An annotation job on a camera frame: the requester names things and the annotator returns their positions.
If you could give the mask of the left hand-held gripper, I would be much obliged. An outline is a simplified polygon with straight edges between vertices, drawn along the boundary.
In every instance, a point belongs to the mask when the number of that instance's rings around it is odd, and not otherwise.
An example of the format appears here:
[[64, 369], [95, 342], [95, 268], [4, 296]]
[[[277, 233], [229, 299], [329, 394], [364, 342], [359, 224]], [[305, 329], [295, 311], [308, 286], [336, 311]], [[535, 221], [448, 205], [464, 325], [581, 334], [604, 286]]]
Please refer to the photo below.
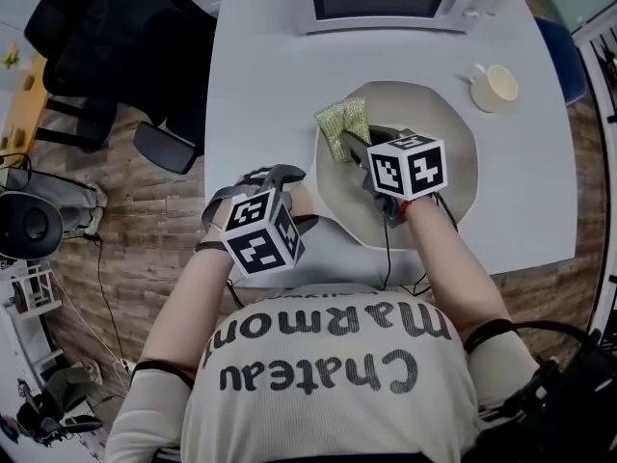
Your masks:
[[266, 175], [263, 192], [231, 200], [221, 240], [244, 277], [287, 271], [297, 264], [305, 247], [280, 192], [305, 176], [296, 166], [277, 164]]

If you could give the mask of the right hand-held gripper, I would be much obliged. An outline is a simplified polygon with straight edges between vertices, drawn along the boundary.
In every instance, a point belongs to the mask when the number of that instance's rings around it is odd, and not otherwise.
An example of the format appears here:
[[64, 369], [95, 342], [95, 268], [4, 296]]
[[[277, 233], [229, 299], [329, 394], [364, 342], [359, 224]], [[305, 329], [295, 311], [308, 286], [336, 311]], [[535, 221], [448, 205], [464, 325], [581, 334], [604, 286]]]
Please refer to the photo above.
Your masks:
[[362, 187], [374, 198], [392, 228], [403, 223], [401, 205], [447, 186], [444, 141], [410, 129], [369, 127], [373, 146], [343, 131], [341, 141], [354, 163], [367, 171]]

